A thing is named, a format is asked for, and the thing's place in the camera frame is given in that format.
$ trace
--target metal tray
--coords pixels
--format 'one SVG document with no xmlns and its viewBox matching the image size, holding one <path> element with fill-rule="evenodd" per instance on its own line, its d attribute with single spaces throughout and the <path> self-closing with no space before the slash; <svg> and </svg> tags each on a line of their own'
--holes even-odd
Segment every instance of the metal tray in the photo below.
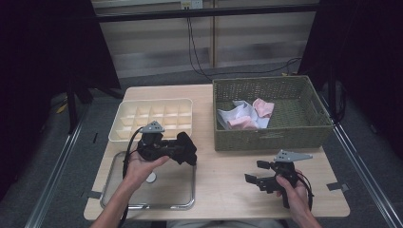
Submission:
<svg viewBox="0 0 403 228">
<path fill-rule="evenodd" d="M 118 153 L 112 162 L 106 186 L 101 198 L 105 207 L 122 181 L 123 160 L 125 152 Z M 187 210 L 195 201 L 196 166 L 187 163 L 179 165 L 169 160 L 156 168 L 157 178 L 154 182 L 144 182 L 131 196 L 129 210 L 168 209 Z"/>
</svg>

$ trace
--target wicker basket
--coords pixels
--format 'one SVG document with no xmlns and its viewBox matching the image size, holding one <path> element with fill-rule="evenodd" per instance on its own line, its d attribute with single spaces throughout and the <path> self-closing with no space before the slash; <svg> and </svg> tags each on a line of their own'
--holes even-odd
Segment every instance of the wicker basket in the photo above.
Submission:
<svg viewBox="0 0 403 228">
<path fill-rule="evenodd" d="M 333 130 L 332 122 L 307 76 L 213 81 L 216 151 L 320 147 Z M 231 110 L 233 101 L 252 104 L 257 98 L 275 104 L 267 128 L 225 130 L 217 110 Z"/>
</svg>

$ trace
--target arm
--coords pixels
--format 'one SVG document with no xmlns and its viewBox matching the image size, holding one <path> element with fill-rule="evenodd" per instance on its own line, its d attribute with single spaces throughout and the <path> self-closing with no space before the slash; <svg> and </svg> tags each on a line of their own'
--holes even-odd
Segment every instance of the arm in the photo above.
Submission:
<svg viewBox="0 0 403 228">
<path fill-rule="evenodd" d="M 305 228 L 319 228 L 320 224 L 317 219 L 312 215 L 308 207 L 308 198 L 305 186 L 298 181 L 296 188 L 293 188 L 291 183 L 281 177 L 276 176 L 276 180 L 279 185 L 285 188 L 288 197 L 288 203 L 290 204 L 291 218 L 298 224 L 299 227 Z"/>
<path fill-rule="evenodd" d="M 154 168 L 168 160 L 169 157 L 164 156 L 155 161 L 145 161 L 137 152 L 134 152 L 130 157 L 125 178 L 91 227 L 117 227 L 131 195 L 140 188 Z"/>
</svg>

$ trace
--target human hand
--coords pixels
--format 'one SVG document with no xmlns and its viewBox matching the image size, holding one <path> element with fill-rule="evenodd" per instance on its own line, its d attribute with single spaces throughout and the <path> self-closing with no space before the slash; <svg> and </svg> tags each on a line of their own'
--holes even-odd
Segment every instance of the human hand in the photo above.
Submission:
<svg viewBox="0 0 403 228">
<path fill-rule="evenodd" d="M 155 161 L 146 161 L 138 152 L 133 152 L 130 155 L 124 181 L 130 182 L 135 188 L 138 188 L 155 168 L 163 165 L 168 160 L 168 156 L 163 156 Z"/>
<path fill-rule="evenodd" d="M 320 227 L 309 209 L 307 190 L 303 183 L 298 181 L 296 187 L 293 187 L 287 179 L 281 176 L 276 176 L 276 181 L 287 192 L 290 214 L 293 221 L 299 227 Z"/>
</svg>

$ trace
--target black cable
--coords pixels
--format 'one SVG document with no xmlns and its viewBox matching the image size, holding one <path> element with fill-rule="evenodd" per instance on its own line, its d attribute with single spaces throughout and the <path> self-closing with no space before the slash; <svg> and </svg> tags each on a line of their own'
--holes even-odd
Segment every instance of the black cable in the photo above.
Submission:
<svg viewBox="0 0 403 228">
<path fill-rule="evenodd" d="M 123 174 L 122 174 L 123 178 L 125 177 L 125 175 L 126 175 L 126 173 L 127 173 L 128 162 L 129 162 L 129 160 L 130 160 L 130 155 L 131 155 L 131 152 L 130 152 L 131 144 L 133 144 L 134 138 L 137 136 L 137 134 L 139 134 L 139 132 L 140 132 L 140 130 L 141 130 L 142 128 L 143 128 L 143 127 L 140 127 L 139 129 L 137 129 L 137 130 L 134 132 L 134 134 L 131 136 L 130 141 L 129 141 L 129 143 L 128 143 L 127 150 L 126 150 L 126 152 L 125 152 L 124 170 L 123 170 Z M 118 227 L 122 227 L 122 226 L 124 225 L 125 219 L 127 218 L 127 213 L 128 213 L 128 204 L 127 204 L 127 207 L 125 208 L 124 213 L 122 214 L 122 217 L 121 217 L 121 220 L 119 221 Z"/>
<path fill-rule="evenodd" d="M 302 182 L 302 184 L 305 186 L 306 190 L 308 191 L 308 206 L 309 206 L 309 210 L 312 210 L 312 205 L 314 203 L 314 194 L 312 193 L 311 183 L 309 182 L 308 178 L 305 177 L 303 174 L 301 174 L 299 172 L 297 172 L 297 173 L 303 177 L 303 178 L 301 178 L 300 176 L 298 176 L 298 179 L 299 179 L 299 181 Z"/>
<path fill-rule="evenodd" d="M 195 42 L 194 42 L 194 38 L 193 38 L 193 28 L 192 28 L 192 22 L 190 20 L 190 18 L 187 18 L 187 29 L 188 29 L 188 34 L 189 34 L 189 59 L 190 59 L 190 65 L 192 66 L 193 70 L 206 77 L 208 80 L 212 81 L 211 78 L 209 77 L 213 77 L 213 76 L 219 76 L 219 75 L 225 75 L 225 74 L 263 74 L 263 73 L 271 73 L 271 72 L 275 72 L 284 68 L 287 68 L 287 75 L 289 75 L 289 65 L 292 65 L 294 63 L 296 63 L 298 60 L 302 59 L 302 58 L 293 58 L 287 61 L 287 64 L 285 66 L 281 66 L 275 69 L 271 69 L 271 70 L 264 70 L 264 71 L 236 71 L 236 72 L 223 72 L 223 73 L 213 73 L 213 74 L 206 74 L 204 73 L 204 71 L 202 70 L 202 66 L 199 62 L 199 58 L 198 58 L 198 54 L 196 52 L 196 46 L 195 46 Z M 193 44 L 193 51 L 195 53 L 195 57 L 199 66 L 199 70 L 200 72 L 198 72 L 196 70 L 196 68 L 193 66 L 193 61 L 192 61 L 192 57 L 191 57 L 191 46 L 190 46 L 190 42 L 192 41 Z"/>
</svg>

